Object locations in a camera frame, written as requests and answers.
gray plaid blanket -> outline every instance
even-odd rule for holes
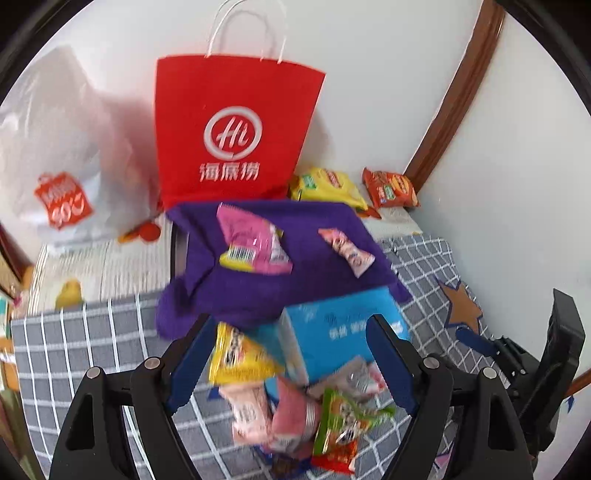
[[[489,358],[465,347],[455,339],[452,330],[444,328],[449,302],[434,277],[453,286],[459,281],[447,242],[413,235],[384,239],[381,246],[392,269],[413,294],[414,300],[401,310],[419,353],[447,355],[467,372],[486,366],[499,371]],[[155,331],[157,299],[158,293],[147,294],[12,323],[25,418],[46,475],[61,425],[86,370],[93,365],[100,365],[107,373],[134,369],[145,358],[160,356],[165,351],[168,342],[158,338]],[[481,328],[482,334],[489,337],[484,323]],[[268,467],[252,449],[233,444],[232,413],[224,400],[207,399],[210,388],[207,376],[202,375],[188,405],[174,415],[179,435],[199,474],[205,480],[270,480]],[[375,400],[377,407],[391,403],[388,392]],[[455,435],[451,414],[441,439],[441,453],[449,450]],[[124,408],[124,418],[140,478],[151,480],[132,408]],[[382,476],[409,422],[410,417],[399,408],[390,423],[361,439],[356,460],[358,480],[377,480]],[[433,466],[433,476],[438,473],[437,468]],[[344,477],[320,469],[308,471],[306,476],[309,480]]]

purple towel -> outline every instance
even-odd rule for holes
[[[168,217],[189,233],[187,267],[184,275],[171,280],[158,302],[156,326],[161,336],[182,337],[200,313],[246,329],[277,319],[288,305],[384,285],[390,287],[397,302],[411,299],[349,206],[291,200],[228,203],[284,231],[281,245],[293,263],[291,274],[267,276],[221,267],[218,259],[228,246],[216,217],[219,202],[177,205]],[[318,234],[319,228],[343,231],[357,247],[375,256],[374,264],[356,278],[346,260]]]

blue gripper pad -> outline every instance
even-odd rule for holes
[[[166,402],[170,414],[175,413],[191,399],[203,367],[205,367],[215,346],[216,336],[217,322],[213,317],[209,317],[189,348],[187,348],[186,353],[170,378],[170,395]]]
[[[476,350],[479,354],[484,356],[495,356],[495,345],[477,333],[474,333],[469,328],[459,327],[456,330],[456,338],[467,347]]]
[[[365,336],[369,349],[374,356],[379,370],[384,376],[390,394],[399,407],[404,408],[411,416],[417,411],[417,400],[413,393],[413,376],[409,373],[394,345],[376,318],[367,322]]]

yellow snack bag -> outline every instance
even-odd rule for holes
[[[214,385],[266,380],[284,369],[258,343],[227,323],[217,325],[216,347],[209,367]]]
[[[290,184],[292,200],[314,202],[342,202],[359,210],[368,205],[346,173],[313,167],[308,173],[296,177]]]

yellow toy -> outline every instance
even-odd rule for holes
[[[65,309],[84,303],[80,282],[75,278],[68,280],[61,288],[60,294],[56,297],[56,310]]]

